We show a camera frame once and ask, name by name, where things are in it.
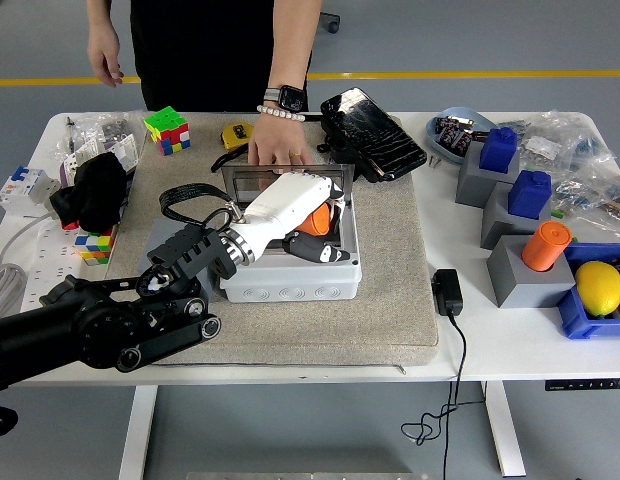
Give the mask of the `person's left hand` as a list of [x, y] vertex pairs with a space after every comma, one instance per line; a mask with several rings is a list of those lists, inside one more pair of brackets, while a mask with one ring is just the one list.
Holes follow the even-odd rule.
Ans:
[[259, 115], [249, 141], [248, 163], [256, 166], [312, 165], [304, 125], [298, 120]]

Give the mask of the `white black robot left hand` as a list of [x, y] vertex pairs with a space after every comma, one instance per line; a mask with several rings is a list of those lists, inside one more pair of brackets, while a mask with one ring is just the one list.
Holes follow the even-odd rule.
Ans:
[[258, 260], [272, 240], [283, 240], [326, 201], [343, 204], [344, 192], [329, 177], [287, 172], [278, 177], [245, 209], [242, 223], [222, 235], [237, 265]]

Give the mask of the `person's right hand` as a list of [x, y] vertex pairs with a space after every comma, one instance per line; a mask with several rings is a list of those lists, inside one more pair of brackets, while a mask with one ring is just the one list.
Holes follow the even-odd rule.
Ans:
[[87, 54], [90, 65], [96, 79], [111, 88], [123, 83], [119, 51], [118, 34], [109, 21], [89, 24]]

